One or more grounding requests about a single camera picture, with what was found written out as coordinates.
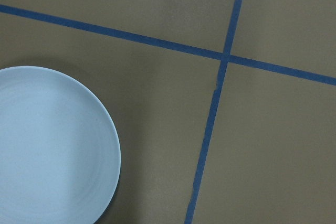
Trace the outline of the light blue plate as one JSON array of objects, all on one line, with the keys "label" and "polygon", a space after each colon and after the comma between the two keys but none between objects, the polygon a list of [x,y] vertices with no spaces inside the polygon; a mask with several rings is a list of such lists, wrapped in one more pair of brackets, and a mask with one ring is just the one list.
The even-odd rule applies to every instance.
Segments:
[{"label": "light blue plate", "polygon": [[121,166],[100,100],[59,71],[1,70],[1,223],[95,223]]}]

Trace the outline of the crossing blue tape strip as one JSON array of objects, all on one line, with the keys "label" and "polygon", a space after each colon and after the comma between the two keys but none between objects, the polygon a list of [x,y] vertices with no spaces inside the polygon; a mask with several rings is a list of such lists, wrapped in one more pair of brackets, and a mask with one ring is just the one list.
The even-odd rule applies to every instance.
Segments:
[{"label": "crossing blue tape strip", "polygon": [[220,56],[220,64],[216,79],[216,88],[214,90],[211,105],[209,107],[209,114],[205,126],[204,137],[200,149],[198,162],[196,166],[195,176],[193,180],[193,187],[190,202],[188,203],[184,223],[192,223],[196,209],[197,199],[200,193],[202,178],[204,174],[205,164],[207,160],[208,150],[211,143],[213,128],[215,124],[216,114],[221,98],[222,88],[225,80],[225,74],[228,66],[228,58],[230,56],[233,41],[235,38],[236,27],[239,19],[243,0],[234,0],[232,13],[230,16],[229,26],[225,38],[224,48]]}]

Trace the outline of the long blue tape strip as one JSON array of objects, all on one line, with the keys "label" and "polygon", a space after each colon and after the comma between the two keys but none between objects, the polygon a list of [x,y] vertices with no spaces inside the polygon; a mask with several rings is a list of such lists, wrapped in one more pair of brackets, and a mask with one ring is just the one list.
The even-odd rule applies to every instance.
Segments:
[{"label": "long blue tape strip", "polygon": [[[117,29],[112,29],[108,27],[103,27],[99,25],[84,23],[72,19],[57,17],[53,15],[43,14],[39,12],[34,12],[30,10],[25,10],[21,8],[11,7],[7,5],[1,5],[1,13],[19,16],[23,18],[38,20],[40,22],[46,22],[50,24],[65,26],[73,29],[88,31],[95,34],[101,34],[109,37],[120,38],[128,41],[138,42],[141,44],[146,44],[150,46],[155,46],[159,48],[184,52],[187,54],[197,55],[205,58],[221,60],[223,53],[211,51],[207,49],[202,49],[198,47],[188,46],[184,44],[179,44],[176,42],[171,42],[167,40],[161,40],[157,38],[152,38],[148,36],[138,35],[126,31],[121,31]],[[251,68],[257,68],[261,70],[266,70],[270,72],[275,72],[279,74],[284,74],[287,76],[297,77],[301,79],[311,80],[315,82],[325,83],[329,85],[335,85],[335,77],[325,76],[322,74],[317,74],[313,72],[303,71],[299,69],[284,67],[280,65],[275,65],[263,61],[248,59],[244,57],[230,55],[228,56],[228,62],[237,65],[242,65]]]}]

